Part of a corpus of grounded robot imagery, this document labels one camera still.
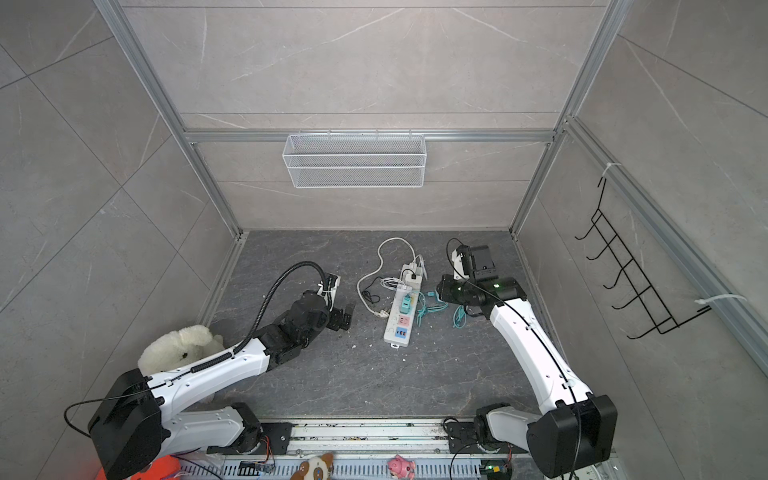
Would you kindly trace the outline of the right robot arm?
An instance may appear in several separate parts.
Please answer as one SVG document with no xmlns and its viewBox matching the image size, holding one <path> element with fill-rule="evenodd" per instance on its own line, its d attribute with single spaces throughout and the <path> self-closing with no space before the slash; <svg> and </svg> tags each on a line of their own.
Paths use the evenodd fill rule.
<svg viewBox="0 0 768 480">
<path fill-rule="evenodd" d="M 498 274 L 488 246 L 447 248 L 451 273 L 436 292 L 441 301 L 476 307 L 502 335 L 535 395 L 538 411 L 497 403 L 474 418 L 480 445 L 506 443 L 530 454 L 549 479 L 574 479 L 580 469 L 609 459 L 618 411 L 571 369 L 537 320 L 528 296 L 513 277 Z"/>
</svg>

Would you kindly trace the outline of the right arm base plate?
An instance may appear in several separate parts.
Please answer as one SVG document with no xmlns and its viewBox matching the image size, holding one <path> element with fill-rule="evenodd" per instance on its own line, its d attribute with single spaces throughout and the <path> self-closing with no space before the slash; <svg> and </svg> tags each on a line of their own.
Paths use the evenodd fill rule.
<svg viewBox="0 0 768 480">
<path fill-rule="evenodd" d="M 477 420 L 459 420 L 447 417 L 441 427 L 447 436 L 452 454 L 523 454 L 525 450 L 491 436 Z"/>
</svg>

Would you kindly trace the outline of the white charger with black cable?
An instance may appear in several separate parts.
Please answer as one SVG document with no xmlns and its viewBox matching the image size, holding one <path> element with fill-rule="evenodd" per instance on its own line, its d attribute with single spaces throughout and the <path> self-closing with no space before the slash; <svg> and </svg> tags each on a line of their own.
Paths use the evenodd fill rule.
<svg viewBox="0 0 768 480">
<path fill-rule="evenodd" d="M 406 285 L 408 281 L 415 281 L 416 279 L 417 276 L 415 275 L 415 272 L 410 268 L 406 268 L 399 277 L 377 275 L 361 290 L 360 294 L 364 301 L 371 305 L 376 305 L 381 301 L 381 296 L 372 291 L 375 285 L 378 285 L 382 289 L 396 291 L 399 286 Z"/>
</svg>

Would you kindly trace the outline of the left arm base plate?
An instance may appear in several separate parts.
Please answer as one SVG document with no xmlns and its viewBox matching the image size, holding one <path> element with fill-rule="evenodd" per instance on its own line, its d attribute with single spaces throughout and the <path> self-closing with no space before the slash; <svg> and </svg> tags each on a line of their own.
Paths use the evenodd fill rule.
<svg viewBox="0 0 768 480">
<path fill-rule="evenodd" d="M 285 455 L 293 430 L 290 422 L 267 422 L 258 428 L 248 427 L 226 447 L 208 447 L 207 454 L 222 455 L 261 455 L 267 451 L 271 455 Z"/>
</svg>

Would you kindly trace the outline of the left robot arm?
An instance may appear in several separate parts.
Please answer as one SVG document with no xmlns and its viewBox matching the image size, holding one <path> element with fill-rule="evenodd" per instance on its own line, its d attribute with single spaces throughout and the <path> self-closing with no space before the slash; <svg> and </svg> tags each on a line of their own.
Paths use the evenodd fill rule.
<svg viewBox="0 0 768 480">
<path fill-rule="evenodd" d="M 302 293 L 272 324 L 254 321 L 235 346 L 189 365 L 143 375 L 120 375 L 97 410 L 84 436 L 91 439 L 108 479 L 128 479 L 155 460 L 172 454 L 211 451 L 247 454 L 266 445 L 263 428 L 242 403 L 211 411 L 192 405 L 241 380 L 256 377 L 296 358 L 324 329 L 348 329 L 350 311 L 335 307 L 337 275 L 313 261 L 283 272 L 268 291 L 264 314 L 280 285 L 294 271 L 309 267 L 321 277 L 318 287 Z"/>
</svg>

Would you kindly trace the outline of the white multicolour power strip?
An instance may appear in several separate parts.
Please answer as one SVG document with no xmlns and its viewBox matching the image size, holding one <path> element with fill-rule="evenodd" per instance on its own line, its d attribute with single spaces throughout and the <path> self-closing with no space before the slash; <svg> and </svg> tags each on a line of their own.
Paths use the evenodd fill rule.
<svg viewBox="0 0 768 480">
<path fill-rule="evenodd" d="M 412 260 L 404 263 L 398 277 L 380 277 L 379 273 L 384 266 L 382 248 L 388 243 L 402 242 L 410 250 Z M 384 240 L 377 248 L 379 266 L 366 275 L 363 275 L 356 283 L 356 292 L 363 302 L 366 310 L 377 318 L 386 319 L 383 340 L 392 348 L 407 347 L 415 327 L 416 308 L 422 293 L 422 283 L 426 279 L 426 268 L 423 256 L 417 254 L 413 246 L 404 238 L 391 237 Z M 382 286 L 393 293 L 392 305 L 389 310 L 375 311 L 363 295 L 362 284 L 368 279 L 377 278 L 383 282 Z"/>
</svg>

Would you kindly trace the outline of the teal charger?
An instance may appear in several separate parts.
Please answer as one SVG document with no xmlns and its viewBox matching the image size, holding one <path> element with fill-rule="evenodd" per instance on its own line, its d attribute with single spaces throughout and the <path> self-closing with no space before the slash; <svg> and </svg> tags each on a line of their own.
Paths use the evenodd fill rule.
<svg viewBox="0 0 768 480">
<path fill-rule="evenodd" d="M 403 314 L 413 313 L 416 326 L 421 326 L 424 317 L 427 314 L 442 312 L 448 308 L 448 304 L 439 299 L 434 291 L 426 293 L 419 292 L 417 295 L 408 294 L 404 297 L 400 312 Z"/>
</svg>

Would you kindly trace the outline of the white charger adapter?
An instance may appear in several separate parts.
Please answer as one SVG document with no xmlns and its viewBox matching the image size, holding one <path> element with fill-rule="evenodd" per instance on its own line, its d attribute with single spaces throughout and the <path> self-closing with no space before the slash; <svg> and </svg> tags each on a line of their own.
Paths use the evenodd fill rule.
<svg viewBox="0 0 768 480">
<path fill-rule="evenodd" d="M 380 285 L 393 292 L 411 292 L 413 288 L 404 280 L 396 277 L 383 277 L 379 280 Z"/>
</svg>

